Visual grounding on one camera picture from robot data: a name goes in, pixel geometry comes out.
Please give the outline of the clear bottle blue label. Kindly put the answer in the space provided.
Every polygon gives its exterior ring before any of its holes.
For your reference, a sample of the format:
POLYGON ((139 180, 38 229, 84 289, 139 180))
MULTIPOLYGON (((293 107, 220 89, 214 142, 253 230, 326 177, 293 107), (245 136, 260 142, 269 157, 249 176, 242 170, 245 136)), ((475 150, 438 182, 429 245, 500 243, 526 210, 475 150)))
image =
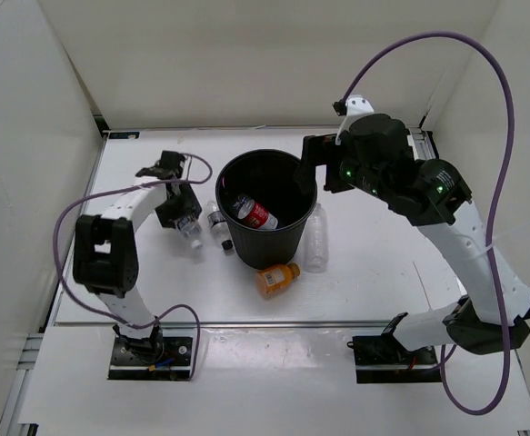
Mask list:
POLYGON ((175 228, 189 243, 192 250, 198 250, 203 246, 201 241, 202 227, 192 214, 178 219, 175 223, 175 228))

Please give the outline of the clear bottle black cap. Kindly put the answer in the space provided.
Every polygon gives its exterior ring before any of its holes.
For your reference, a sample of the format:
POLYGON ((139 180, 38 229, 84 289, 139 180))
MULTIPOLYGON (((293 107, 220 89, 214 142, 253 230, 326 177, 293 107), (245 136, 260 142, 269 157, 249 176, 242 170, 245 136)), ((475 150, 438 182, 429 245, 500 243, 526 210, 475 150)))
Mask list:
POLYGON ((217 203, 210 200, 206 204, 206 220, 210 227, 210 233, 225 252, 231 252, 234 248, 227 222, 221 213, 217 203))

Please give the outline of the clear bottle red label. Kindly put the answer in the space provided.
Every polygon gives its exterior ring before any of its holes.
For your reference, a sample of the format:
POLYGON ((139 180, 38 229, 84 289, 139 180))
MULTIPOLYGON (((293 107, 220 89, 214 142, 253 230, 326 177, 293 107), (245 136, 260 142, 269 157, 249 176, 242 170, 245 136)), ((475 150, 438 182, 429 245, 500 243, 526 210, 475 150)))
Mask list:
POLYGON ((235 218, 243 225, 257 230, 275 230, 278 219, 251 196, 238 194, 233 202, 235 218))

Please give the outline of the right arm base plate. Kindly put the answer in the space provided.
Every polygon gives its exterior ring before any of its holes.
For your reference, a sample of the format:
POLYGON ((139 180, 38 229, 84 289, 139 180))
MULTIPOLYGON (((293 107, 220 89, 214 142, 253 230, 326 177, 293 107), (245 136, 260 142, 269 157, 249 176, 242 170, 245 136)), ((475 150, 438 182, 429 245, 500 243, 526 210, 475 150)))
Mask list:
POLYGON ((357 384, 441 383, 435 349, 400 354, 379 336, 354 336, 346 343, 354 353, 357 384))

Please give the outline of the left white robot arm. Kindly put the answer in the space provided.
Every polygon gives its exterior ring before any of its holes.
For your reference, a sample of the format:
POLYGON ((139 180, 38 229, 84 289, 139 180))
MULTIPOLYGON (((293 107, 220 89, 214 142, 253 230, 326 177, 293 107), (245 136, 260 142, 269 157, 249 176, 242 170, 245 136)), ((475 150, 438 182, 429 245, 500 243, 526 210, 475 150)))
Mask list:
POLYGON ((103 213, 81 215, 75 224, 74 280, 118 319, 115 333, 144 363, 160 360, 165 343, 159 321, 136 289, 135 233, 155 214, 161 227, 177 231, 193 249, 202 247, 202 208, 192 185, 183 179, 190 158, 163 151, 154 165, 136 173, 135 189, 121 193, 103 213))

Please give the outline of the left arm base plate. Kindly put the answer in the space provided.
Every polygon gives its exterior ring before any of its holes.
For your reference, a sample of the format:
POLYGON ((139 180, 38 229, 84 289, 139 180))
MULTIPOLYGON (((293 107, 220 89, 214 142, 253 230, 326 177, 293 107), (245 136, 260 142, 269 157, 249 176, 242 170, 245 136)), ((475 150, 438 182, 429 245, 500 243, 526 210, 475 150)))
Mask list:
POLYGON ((195 338, 164 332, 154 352, 137 349, 133 342, 115 338, 107 379, 111 381, 190 382, 195 338))

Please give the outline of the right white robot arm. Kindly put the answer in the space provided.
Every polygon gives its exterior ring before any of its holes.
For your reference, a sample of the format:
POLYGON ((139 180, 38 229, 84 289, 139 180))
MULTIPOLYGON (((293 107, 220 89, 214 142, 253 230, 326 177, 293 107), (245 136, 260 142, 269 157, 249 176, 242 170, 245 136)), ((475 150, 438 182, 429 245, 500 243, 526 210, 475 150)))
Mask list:
POLYGON ((295 180, 303 193, 325 166, 325 190, 354 188, 404 216, 441 253, 466 294, 445 308, 397 315, 370 342, 372 358, 401 363, 426 346, 453 343, 477 355, 520 348, 530 334, 530 288, 500 253, 495 255, 507 326, 499 313, 485 227, 461 174, 441 159, 417 160, 405 125, 369 114, 340 134, 307 136, 295 180))

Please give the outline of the clear unlabelled plastic bottle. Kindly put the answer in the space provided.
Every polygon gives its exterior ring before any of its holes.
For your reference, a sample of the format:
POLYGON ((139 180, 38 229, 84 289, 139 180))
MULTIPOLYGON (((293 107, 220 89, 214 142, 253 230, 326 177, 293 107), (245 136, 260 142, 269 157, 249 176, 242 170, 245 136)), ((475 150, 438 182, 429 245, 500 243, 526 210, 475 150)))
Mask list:
POLYGON ((305 226, 305 269, 322 273, 328 264, 328 229, 325 209, 315 205, 305 226))

